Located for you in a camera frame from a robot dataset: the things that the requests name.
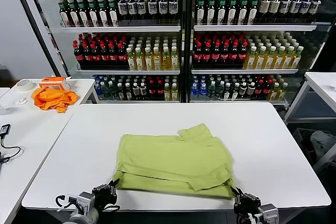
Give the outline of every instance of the bottle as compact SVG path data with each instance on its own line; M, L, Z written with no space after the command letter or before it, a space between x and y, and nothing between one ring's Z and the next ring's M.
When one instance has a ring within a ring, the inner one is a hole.
M268 8L270 5L270 0L260 0L259 8L258 8L258 17L259 18L266 18Z
M204 0L198 0L196 5L196 20L197 24L201 25L204 19Z
M256 53L257 47L252 46L244 61L244 69L253 69L254 61L256 60Z
M79 8L77 7L77 3L75 2L75 0L68 0L68 4L70 7L69 11L70 11L71 19L72 19L74 26L80 27L81 21L79 18Z
M274 57L274 60L272 62L271 65L271 69L279 69L280 68L280 64L282 62L282 58L284 56L286 48L284 46L280 46L278 48L278 52L276 54L276 56Z
M207 6L206 24L212 25L215 15L215 0L209 0Z
M277 48L275 46L271 46L268 51L267 57L265 57L264 62L262 63L262 69L271 69L272 62L275 56L275 50Z
M321 0L313 0L310 4L309 9L308 9L307 17L314 18L314 16L317 13L320 5L321 5Z
M212 81L210 86L208 87L208 90L207 90L207 93L206 93L207 99L212 100L215 92L216 92L215 81Z
M240 0L240 6L238 7L238 25L245 23L245 16L247 13L247 0Z
M239 83L236 82L232 90L231 100L235 100L238 97L238 92L239 92Z
M236 1L230 0L230 5L228 7L228 16L227 16L227 24L232 25L234 23L235 15L236 15Z
M161 22L167 23L167 14L168 14L168 1L167 0L159 1L159 13L160 13Z
M247 19L247 24L248 25L253 25L256 14L257 14L257 8L258 8L258 1L259 0L252 0L251 5L249 7L249 12L248 12L248 19Z
M203 64L208 64L208 62L210 60L210 55L211 55L210 43L207 42L207 43L205 43L205 48L204 48L203 54L202 54L202 58L203 58L202 63Z
M294 47L293 46L289 46L287 48L286 53L283 55L283 59L282 62L280 64L280 69L288 69L289 68L289 64L292 61L293 58L293 52L294 52Z
M172 70L171 62L168 47L163 47L162 69Z
M293 56L291 63L289 64L290 69L296 69L297 68L297 66L299 64L299 61L301 60L302 51L303 51L303 46L298 46L298 48L296 50L296 53Z
M278 90L277 95L275 96L275 100L282 101L285 98L287 87L288 83L284 82L281 86L281 89Z
M86 8L83 0L77 0L77 3L79 7L78 13L80 16L81 23L83 24L84 27L89 27L89 21L91 21L90 13L88 12L88 9Z
M239 94L238 94L239 98L244 98L246 96L245 95L246 89L247 89L246 82L242 82L242 84L240 85L240 88L239 88Z
M224 23L225 17L225 0L219 0L219 5L217 8L217 24L222 25Z

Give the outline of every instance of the table leg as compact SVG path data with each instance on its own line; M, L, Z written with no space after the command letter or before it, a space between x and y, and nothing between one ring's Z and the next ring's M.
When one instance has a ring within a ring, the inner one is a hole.
M297 96L295 97L294 101L292 102L288 112L285 115L285 124L288 124L288 121L292 114L294 114L297 109L300 107L301 102L305 98L306 94L308 93L310 87L308 85L308 82L305 81L302 85L300 91L298 92Z

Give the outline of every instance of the tape roll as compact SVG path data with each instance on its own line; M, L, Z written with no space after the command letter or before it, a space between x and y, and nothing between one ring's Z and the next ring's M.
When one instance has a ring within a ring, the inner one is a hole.
M29 79L23 79L19 81L15 86L19 91L24 92L32 89L34 87L34 83Z

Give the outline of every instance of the red bottle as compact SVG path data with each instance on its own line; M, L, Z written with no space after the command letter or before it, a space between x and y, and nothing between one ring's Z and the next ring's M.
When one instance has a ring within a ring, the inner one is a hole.
M204 48L203 55L202 55L203 64L208 64L208 63L209 63L209 60L210 60L210 54L211 54L211 51L210 51L210 43L207 42L207 43L205 44L205 48Z

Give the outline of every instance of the juice bottle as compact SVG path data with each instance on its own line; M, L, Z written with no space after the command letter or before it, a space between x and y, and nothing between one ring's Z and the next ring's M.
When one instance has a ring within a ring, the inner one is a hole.
M280 68L280 64L282 62L282 58L284 56L284 53L285 53L285 47L280 46L279 49L278 49L278 52L277 52L277 54L274 57L274 60L272 62L271 69L279 69Z
M253 63L256 59L257 47L252 46L250 51L247 53L246 59L244 61L244 69L252 69Z
M294 47L289 46L284 57L282 58L280 69L288 69L290 62L292 61L293 52L294 52Z
M171 58L170 58L170 55L169 55L169 48L168 47L163 47L162 69L163 70L172 70Z
M173 70L178 70L179 69L179 57L177 55L177 48L176 47L172 47L172 69Z
M268 55L264 59L264 63L262 64L262 69L270 69L271 68L271 65L272 65L272 62L274 60L274 57L276 56L275 55L276 49L277 48L275 46L271 46L269 48Z
M296 50L296 54L293 56L292 62L289 65L290 69L297 68L298 63L301 60L302 51L303 51L303 46L298 46L298 49Z
M266 51L266 47L265 46L261 46L259 49L259 53L256 57L256 59L254 60L253 69L261 69L262 66L262 62L264 61L264 57L265 57L265 51Z

